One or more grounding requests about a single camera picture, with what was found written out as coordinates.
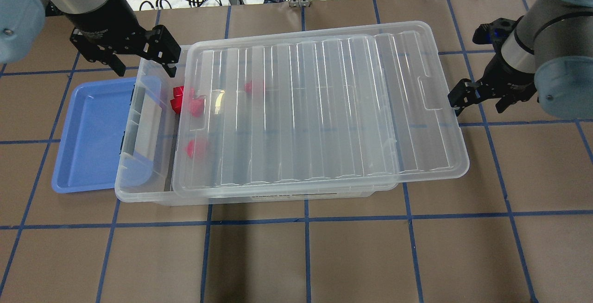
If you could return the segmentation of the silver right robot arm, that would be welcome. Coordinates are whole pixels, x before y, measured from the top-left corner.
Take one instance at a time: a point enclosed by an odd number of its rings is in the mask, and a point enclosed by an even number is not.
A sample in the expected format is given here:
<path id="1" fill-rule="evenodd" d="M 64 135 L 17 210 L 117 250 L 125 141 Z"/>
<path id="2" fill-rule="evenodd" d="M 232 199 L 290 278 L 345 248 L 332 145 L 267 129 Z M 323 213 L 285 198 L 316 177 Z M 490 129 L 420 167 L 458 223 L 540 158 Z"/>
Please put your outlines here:
<path id="1" fill-rule="evenodd" d="M 560 119 L 593 116 L 593 0 L 536 0 L 517 20 L 481 24 L 475 44 L 495 56 L 478 81 L 462 79 L 448 94 L 458 116 L 470 105 L 496 100 L 503 113 L 537 96 L 542 110 Z"/>

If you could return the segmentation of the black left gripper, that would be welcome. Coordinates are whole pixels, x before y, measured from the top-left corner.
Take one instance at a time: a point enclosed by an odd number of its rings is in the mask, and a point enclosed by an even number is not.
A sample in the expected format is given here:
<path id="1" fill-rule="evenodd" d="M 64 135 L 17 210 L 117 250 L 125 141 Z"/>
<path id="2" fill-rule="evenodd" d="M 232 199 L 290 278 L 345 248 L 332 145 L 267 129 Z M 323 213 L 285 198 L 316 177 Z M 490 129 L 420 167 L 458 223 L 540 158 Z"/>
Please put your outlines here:
<path id="1" fill-rule="evenodd" d="M 75 29 L 70 41 L 89 62 L 100 62 L 123 77 L 126 66 L 117 56 L 136 55 L 159 63 L 176 77 L 181 47 L 163 25 L 146 30 L 126 0 L 106 0 L 88 13 L 70 14 Z"/>

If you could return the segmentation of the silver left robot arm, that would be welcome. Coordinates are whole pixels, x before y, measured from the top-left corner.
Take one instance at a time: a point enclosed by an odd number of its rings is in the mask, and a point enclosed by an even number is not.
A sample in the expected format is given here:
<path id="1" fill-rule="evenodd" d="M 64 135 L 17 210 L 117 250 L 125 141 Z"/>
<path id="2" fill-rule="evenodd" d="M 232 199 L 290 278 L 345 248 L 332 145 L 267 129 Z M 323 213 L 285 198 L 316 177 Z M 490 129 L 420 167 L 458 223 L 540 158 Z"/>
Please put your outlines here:
<path id="1" fill-rule="evenodd" d="M 0 0 L 0 60 L 23 59 L 41 32 L 48 5 L 53 5 L 74 25 L 70 42 L 88 62 L 109 66 L 125 74 L 120 55 L 136 55 L 160 64 L 176 75 L 181 48 L 163 25 L 151 30 L 140 26 L 127 0 Z"/>

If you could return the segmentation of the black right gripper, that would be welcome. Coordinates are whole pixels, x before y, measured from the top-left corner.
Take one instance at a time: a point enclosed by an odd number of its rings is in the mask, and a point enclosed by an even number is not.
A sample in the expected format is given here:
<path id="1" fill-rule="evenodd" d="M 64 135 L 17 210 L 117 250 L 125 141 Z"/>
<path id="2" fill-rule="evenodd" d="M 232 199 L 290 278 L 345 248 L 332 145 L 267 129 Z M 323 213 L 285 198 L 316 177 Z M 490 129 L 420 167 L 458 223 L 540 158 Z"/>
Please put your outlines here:
<path id="1" fill-rule="evenodd" d="M 495 56 L 478 81 L 460 80 L 450 90 L 448 101 L 456 116 L 491 99 L 498 99 L 496 111 L 503 113 L 517 102 L 531 100 L 536 93 L 534 52 L 518 39 L 516 26 L 517 21 L 498 18 L 475 30 L 473 43 L 491 44 Z"/>

